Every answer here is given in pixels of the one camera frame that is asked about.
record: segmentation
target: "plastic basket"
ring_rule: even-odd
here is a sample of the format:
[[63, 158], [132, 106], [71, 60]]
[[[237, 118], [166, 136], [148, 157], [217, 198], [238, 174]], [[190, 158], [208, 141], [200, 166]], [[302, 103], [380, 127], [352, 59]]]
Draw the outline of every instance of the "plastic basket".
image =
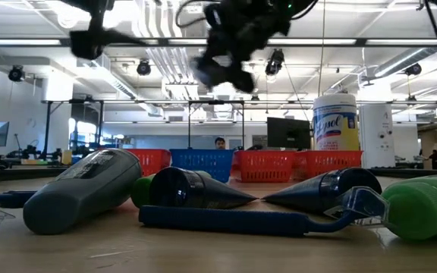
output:
[[242, 183], [288, 182], [294, 154], [289, 151], [237, 151], [231, 176]]
[[171, 155], [165, 149], [126, 149], [140, 159], [143, 176], [148, 176], [169, 167]]
[[213, 179], [228, 182], [234, 150], [170, 149], [171, 166], [191, 171], [206, 171]]
[[360, 167], [362, 151], [305, 151], [294, 156], [293, 179], [302, 181], [342, 168]]

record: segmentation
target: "robotic arm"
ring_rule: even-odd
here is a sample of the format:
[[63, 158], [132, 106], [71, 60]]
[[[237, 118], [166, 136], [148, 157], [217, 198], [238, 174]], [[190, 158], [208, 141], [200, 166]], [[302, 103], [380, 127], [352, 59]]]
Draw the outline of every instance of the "robotic arm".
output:
[[[98, 58], [106, 45], [134, 43], [145, 46], [142, 40], [124, 35], [116, 30], [104, 30], [105, 11], [110, 11], [115, 0], [61, 0], [87, 11], [91, 15], [88, 30], [71, 31], [71, 50], [75, 56], [93, 60]], [[204, 8], [204, 17], [188, 24], [179, 24], [178, 16], [183, 8], [194, 2], [211, 2]], [[203, 84], [211, 88], [230, 82], [246, 93], [254, 89], [253, 75], [242, 70], [242, 61], [249, 61], [257, 49], [264, 49], [267, 41], [276, 33], [287, 36], [292, 20], [310, 12], [318, 0], [187, 0], [180, 6], [176, 24], [188, 27], [206, 20], [211, 26], [206, 51], [194, 58], [191, 66]], [[223, 67], [214, 57], [227, 55], [231, 64]]]

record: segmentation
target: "lysol wipes container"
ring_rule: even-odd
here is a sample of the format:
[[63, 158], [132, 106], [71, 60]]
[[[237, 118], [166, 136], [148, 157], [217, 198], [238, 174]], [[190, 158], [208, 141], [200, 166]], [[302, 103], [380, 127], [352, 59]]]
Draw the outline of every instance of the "lysol wipes container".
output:
[[315, 149], [358, 151], [357, 103], [350, 94], [320, 96], [313, 103]]

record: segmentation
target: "green bottle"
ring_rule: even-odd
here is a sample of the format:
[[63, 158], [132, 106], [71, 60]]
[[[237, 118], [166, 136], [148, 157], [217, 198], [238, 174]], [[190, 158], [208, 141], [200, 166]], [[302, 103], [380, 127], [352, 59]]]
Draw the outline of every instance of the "green bottle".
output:
[[390, 203], [387, 228], [408, 240], [437, 237], [437, 175], [392, 184], [382, 197]]
[[[196, 173], [212, 177], [209, 173], [206, 171], [195, 171]], [[149, 185], [152, 183], [152, 179], [155, 177], [156, 174], [151, 174], [147, 177], [142, 177], [136, 182], [134, 182], [133, 188], [130, 193], [130, 199], [133, 201], [133, 204], [140, 208], [144, 205], [149, 205]]]

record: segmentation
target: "wooden table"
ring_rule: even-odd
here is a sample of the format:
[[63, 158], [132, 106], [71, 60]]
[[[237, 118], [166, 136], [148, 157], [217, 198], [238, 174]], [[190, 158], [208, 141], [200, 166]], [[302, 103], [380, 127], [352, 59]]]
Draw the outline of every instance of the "wooden table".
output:
[[[1, 182], [5, 190], [36, 190], [49, 179]], [[393, 179], [381, 178], [383, 186]], [[233, 184], [261, 197], [286, 184]], [[285, 209], [255, 201], [241, 209]], [[283, 238], [141, 227], [127, 202], [68, 234], [37, 236], [21, 210], [0, 228], [0, 273], [132, 272], [437, 272], [437, 242], [408, 243], [390, 231], [348, 227], [334, 234]]]

